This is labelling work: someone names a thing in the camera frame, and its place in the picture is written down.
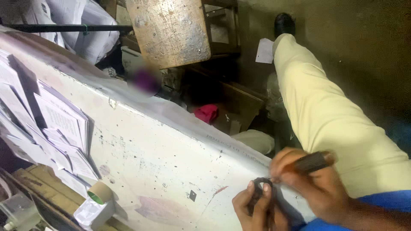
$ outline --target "blue shirt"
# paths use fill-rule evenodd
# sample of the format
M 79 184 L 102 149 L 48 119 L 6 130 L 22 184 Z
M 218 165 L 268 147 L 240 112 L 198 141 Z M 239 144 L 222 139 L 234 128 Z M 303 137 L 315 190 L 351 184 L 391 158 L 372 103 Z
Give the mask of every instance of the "blue shirt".
M 396 192 L 383 192 L 370 196 L 363 196 L 358 200 L 380 206 L 386 209 L 397 210 L 402 212 L 411 212 L 411 190 L 403 190 Z M 300 231 L 349 231 L 350 229 L 328 224 L 325 221 L 317 218 L 309 222 Z

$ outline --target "concrete floor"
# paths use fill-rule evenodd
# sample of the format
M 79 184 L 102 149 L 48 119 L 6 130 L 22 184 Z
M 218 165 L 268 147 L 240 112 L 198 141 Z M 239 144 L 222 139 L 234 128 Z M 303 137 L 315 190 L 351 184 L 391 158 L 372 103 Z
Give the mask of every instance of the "concrete floor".
M 411 118 L 411 1 L 238 0 L 238 82 L 266 92 L 274 65 L 256 63 L 261 38 L 274 40 L 278 13 L 296 18 L 297 42 L 373 121 Z

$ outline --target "metal bar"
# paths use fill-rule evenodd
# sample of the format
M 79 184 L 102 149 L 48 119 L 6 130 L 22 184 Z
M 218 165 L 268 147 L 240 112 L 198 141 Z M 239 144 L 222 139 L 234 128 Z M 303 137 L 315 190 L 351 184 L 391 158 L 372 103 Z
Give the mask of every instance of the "metal bar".
M 133 27 L 130 25 L 54 25 L 54 24 L 18 24 L 4 25 L 15 30 L 28 33 L 42 32 L 90 32 L 90 31 L 121 31 L 130 32 Z

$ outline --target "black shoe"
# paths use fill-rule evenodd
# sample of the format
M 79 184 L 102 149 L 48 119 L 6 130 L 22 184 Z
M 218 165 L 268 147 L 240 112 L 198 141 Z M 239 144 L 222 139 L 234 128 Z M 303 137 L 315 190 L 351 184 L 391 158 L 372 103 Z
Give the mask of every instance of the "black shoe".
M 274 21 L 274 36 L 277 38 L 281 34 L 296 34 L 296 23 L 291 18 L 291 15 L 281 13 L 275 17 Z

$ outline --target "cream trousers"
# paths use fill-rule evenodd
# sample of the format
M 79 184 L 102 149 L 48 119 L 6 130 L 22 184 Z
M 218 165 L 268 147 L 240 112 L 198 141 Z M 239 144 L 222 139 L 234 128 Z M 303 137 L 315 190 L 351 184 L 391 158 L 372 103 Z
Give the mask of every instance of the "cream trousers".
M 303 149 L 335 151 L 335 166 L 351 197 L 411 189 L 407 154 L 328 80 L 309 50 L 282 34 L 272 52 L 284 105 Z

